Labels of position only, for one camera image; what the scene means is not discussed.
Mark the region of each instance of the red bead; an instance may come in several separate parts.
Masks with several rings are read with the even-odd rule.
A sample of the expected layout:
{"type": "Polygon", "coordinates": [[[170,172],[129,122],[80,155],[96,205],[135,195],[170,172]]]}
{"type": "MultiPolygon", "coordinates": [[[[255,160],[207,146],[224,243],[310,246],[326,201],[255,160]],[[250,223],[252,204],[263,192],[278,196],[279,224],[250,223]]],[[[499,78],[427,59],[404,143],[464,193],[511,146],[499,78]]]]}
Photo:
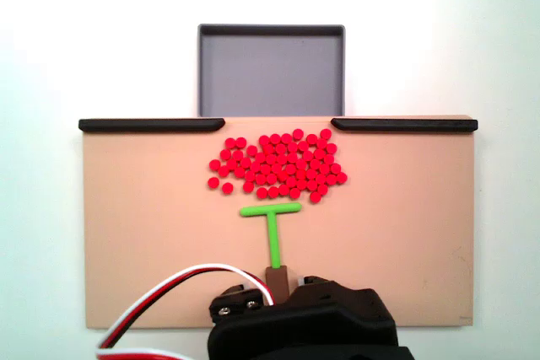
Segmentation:
{"type": "Polygon", "coordinates": [[[312,169],[319,169],[321,167],[321,161],[317,159],[312,159],[310,162],[310,168],[312,169]]]}
{"type": "Polygon", "coordinates": [[[242,158],[244,158],[244,153],[242,151],[240,151],[239,149],[236,149],[233,152],[233,159],[234,160],[242,160],[242,158]]]}
{"type": "Polygon", "coordinates": [[[296,186],[296,178],[293,176],[288,177],[287,180],[285,181],[285,184],[287,185],[289,189],[292,189],[293,187],[296,186]]]}
{"type": "Polygon", "coordinates": [[[293,131],[293,138],[298,141],[299,139],[302,139],[302,137],[304,136],[304,132],[302,130],[300,130],[299,128],[296,128],[294,131],[293,131]]]}
{"type": "Polygon", "coordinates": [[[227,177],[229,175],[229,168],[227,166],[222,166],[218,170],[219,177],[227,177]]]}
{"type": "Polygon", "coordinates": [[[290,189],[289,196],[293,200],[296,200],[297,198],[300,197],[300,189],[297,189],[296,187],[294,189],[290,189]]]}
{"type": "Polygon", "coordinates": [[[327,141],[332,136],[332,131],[330,131],[328,128],[325,128],[324,130],[321,130],[321,138],[326,139],[327,141]]]}
{"type": "Polygon", "coordinates": [[[279,196],[279,189],[275,185],[273,185],[268,189],[268,196],[270,198],[276,198],[277,196],[279,196]]]}
{"type": "Polygon", "coordinates": [[[312,203],[317,204],[321,200],[321,195],[317,193],[316,191],[313,191],[310,194],[310,200],[312,203]]]}
{"type": "Polygon", "coordinates": [[[256,189],[256,193],[256,196],[261,200],[263,198],[267,198],[268,195],[268,191],[265,187],[259,187],[258,189],[256,189]]]}
{"type": "Polygon", "coordinates": [[[316,170],[314,169],[308,169],[306,172],[305,172],[305,177],[307,177],[308,179],[315,179],[317,177],[317,172],[316,170]]]}
{"type": "Polygon", "coordinates": [[[259,175],[255,176],[255,182],[258,185],[264,185],[267,182],[267,177],[263,175],[262,173],[260,173],[259,175]]]}
{"type": "Polygon", "coordinates": [[[291,137],[290,134],[283,134],[281,136],[281,142],[287,144],[287,143],[291,143],[293,141],[293,138],[291,137]]]}
{"type": "Polygon", "coordinates": [[[307,163],[303,159],[298,159],[296,161],[296,167],[298,169],[304,170],[307,167],[307,163]]]}
{"type": "Polygon", "coordinates": [[[272,171],[272,168],[269,164],[262,164],[261,165],[261,173],[263,175],[268,175],[272,171]]]}
{"type": "Polygon", "coordinates": [[[327,185],[319,185],[319,187],[317,187],[317,192],[321,196],[325,196],[328,193],[328,186],[327,185]]]}
{"type": "Polygon", "coordinates": [[[294,172],[296,172],[296,166],[294,166],[293,164],[288,164],[288,165],[285,167],[285,171],[286,171],[289,175],[294,175],[294,172]]]}
{"type": "Polygon", "coordinates": [[[328,185],[335,185],[336,181],[338,181],[338,178],[336,177],[336,175],[328,175],[327,176],[327,184],[328,185]]]}
{"type": "Polygon", "coordinates": [[[313,152],[312,151],[305,151],[302,153],[302,159],[306,162],[309,162],[313,159],[313,152]]]}
{"type": "Polygon", "coordinates": [[[225,139],[225,147],[227,149],[234,148],[236,146],[236,140],[234,138],[225,139]]]}
{"type": "Polygon", "coordinates": [[[244,183],[243,185],[243,189],[246,193],[251,193],[253,191],[253,189],[255,188],[255,185],[253,184],[252,181],[247,181],[246,183],[244,183]]]}
{"type": "Polygon", "coordinates": [[[287,155],[278,155],[278,163],[279,164],[286,164],[287,163],[287,155]]]}
{"type": "Polygon", "coordinates": [[[279,143],[276,145],[276,153],[279,155],[281,153],[287,153],[287,147],[283,145],[282,143],[279,143]]]}
{"type": "Polygon", "coordinates": [[[333,164],[332,166],[330,166],[330,171],[337,175],[341,172],[341,164],[333,164]]]}
{"type": "Polygon", "coordinates": [[[247,141],[244,137],[238,137],[236,138],[236,147],[239,149],[245,148],[247,145],[247,141]]]}
{"type": "Polygon", "coordinates": [[[338,150],[338,146],[335,143],[327,144],[327,152],[334,154],[338,150]]]}
{"type": "Polygon", "coordinates": [[[322,160],[322,159],[324,159],[324,157],[326,156],[326,154],[327,154],[327,153],[324,152],[323,149],[316,149],[315,152],[313,153],[313,158],[322,160]]]}
{"type": "Polygon", "coordinates": [[[236,168],[235,169],[235,176],[236,179],[241,179],[246,174],[246,170],[244,168],[236,168]]]}
{"type": "Polygon", "coordinates": [[[230,194],[233,192],[233,185],[231,185],[229,182],[225,183],[221,186],[221,190],[223,191],[223,194],[230,194]]]}
{"type": "Polygon", "coordinates": [[[341,172],[339,175],[336,176],[337,182],[342,185],[347,181],[347,175],[344,174],[344,172],[341,172]]]}
{"type": "Polygon", "coordinates": [[[289,188],[286,185],[278,187],[280,196],[287,196],[289,194],[289,188]]]}
{"type": "Polygon", "coordinates": [[[255,156],[257,155],[257,147],[255,145],[250,145],[247,147],[246,152],[250,156],[255,156]]]}
{"type": "Polygon", "coordinates": [[[219,179],[217,177],[211,177],[208,179],[208,187],[216,189],[219,186],[219,179]]]}
{"type": "Polygon", "coordinates": [[[266,135],[261,135],[259,137],[259,145],[261,145],[262,147],[264,147],[265,145],[268,145],[269,142],[270,142],[270,138],[267,137],[266,135]]]}
{"type": "Polygon", "coordinates": [[[334,163],[333,155],[324,155],[324,163],[325,164],[333,164],[334,163]]]}
{"type": "Polygon", "coordinates": [[[229,160],[230,159],[230,150],[229,149],[224,149],[223,151],[221,151],[219,153],[219,157],[222,160],[229,160]]]}
{"type": "Polygon", "coordinates": [[[272,134],[270,136],[270,142],[274,145],[278,145],[281,142],[281,137],[278,134],[272,134]]]}
{"type": "Polygon", "coordinates": [[[308,180],[307,182],[307,190],[309,191],[315,191],[317,190],[318,184],[314,180],[308,180]]]}
{"type": "Polygon", "coordinates": [[[315,145],[317,143],[317,135],[310,134],[305,138],[305,140],[307,141],[308,144],[315,145]]]}
{"type": "Polygon", "coordinates": [[[221,167],[221,162],[219,162],[217,159],[214,159],[214,160],[211,160],[210,161],[210,169],[213,170],[214,172],[218,171],[219,168],[221,167]]]}

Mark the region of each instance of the screw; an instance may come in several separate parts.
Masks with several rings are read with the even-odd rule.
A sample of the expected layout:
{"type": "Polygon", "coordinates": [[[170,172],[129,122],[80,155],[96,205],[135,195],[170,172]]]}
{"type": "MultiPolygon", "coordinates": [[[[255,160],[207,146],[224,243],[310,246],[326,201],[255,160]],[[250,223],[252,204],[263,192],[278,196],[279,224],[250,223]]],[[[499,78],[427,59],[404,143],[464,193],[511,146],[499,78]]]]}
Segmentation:
{"type": "Polygon", "coordinates": [[[228,314],[230,314],[230,308],[228,308],[228,307],[223,307],[222,309],[220,309],[220,310],[218,311],[218,314],[221,315],[221,316],[228,315],[228,314]]]}

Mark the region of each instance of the black bar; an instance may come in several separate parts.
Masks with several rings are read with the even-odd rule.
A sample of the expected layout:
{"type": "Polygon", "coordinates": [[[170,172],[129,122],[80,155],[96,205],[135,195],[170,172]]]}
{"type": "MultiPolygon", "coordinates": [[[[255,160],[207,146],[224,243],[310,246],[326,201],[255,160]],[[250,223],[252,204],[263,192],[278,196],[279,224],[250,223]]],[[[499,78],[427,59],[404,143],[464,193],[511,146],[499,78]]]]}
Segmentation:
{"type": "Polygon", "coordinates": [[[214,132],[223,118],[105,118],[79,120],[83,132],[214,132]]]}
{"type": "Polygon", "coordinates": [[[338,130],[356,132],[473,132],[477,120],[414,118],[332,118],[338,130]]]}

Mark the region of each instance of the gray tray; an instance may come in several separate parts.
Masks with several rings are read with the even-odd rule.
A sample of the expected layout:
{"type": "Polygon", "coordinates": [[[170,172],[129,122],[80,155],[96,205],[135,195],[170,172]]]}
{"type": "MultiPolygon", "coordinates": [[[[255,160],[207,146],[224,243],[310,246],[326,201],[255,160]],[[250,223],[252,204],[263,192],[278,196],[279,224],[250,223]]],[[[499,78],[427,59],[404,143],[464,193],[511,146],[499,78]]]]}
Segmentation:
{"type": "Polygon", "coordinates": [[[342,25],[199,26],[202,117],[342,116],[342,25]]]}

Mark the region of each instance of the pile of red discs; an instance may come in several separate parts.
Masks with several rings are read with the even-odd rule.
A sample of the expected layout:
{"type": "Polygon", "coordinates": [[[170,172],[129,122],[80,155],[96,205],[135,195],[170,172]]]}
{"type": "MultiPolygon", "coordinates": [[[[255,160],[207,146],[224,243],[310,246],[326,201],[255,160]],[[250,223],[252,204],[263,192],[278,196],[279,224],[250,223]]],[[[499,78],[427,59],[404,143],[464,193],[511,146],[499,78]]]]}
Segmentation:
{"type": "MultiPolygon", "coordinates": [[[[330,142],[332,131],[325,128],[317,136],[296,129],[292,134],[261,135],[258,145],[247,146],[243,137],[227,138],[219,159],[210,162],[210,169],[217,176],[208,180],[212,189],[219,187],[219,178],[233,175],[243,180],[243,190],[256,189],[259,199],[288,196],[300,198],[302,191],[310,193],[310,200],[318,203],[328,193],[331,185],[341,185],[347,175],[336,162],[338,147],[330,142]]],[[[225,195],[233,192],[230,182],[223,183],[225,195]]]]}

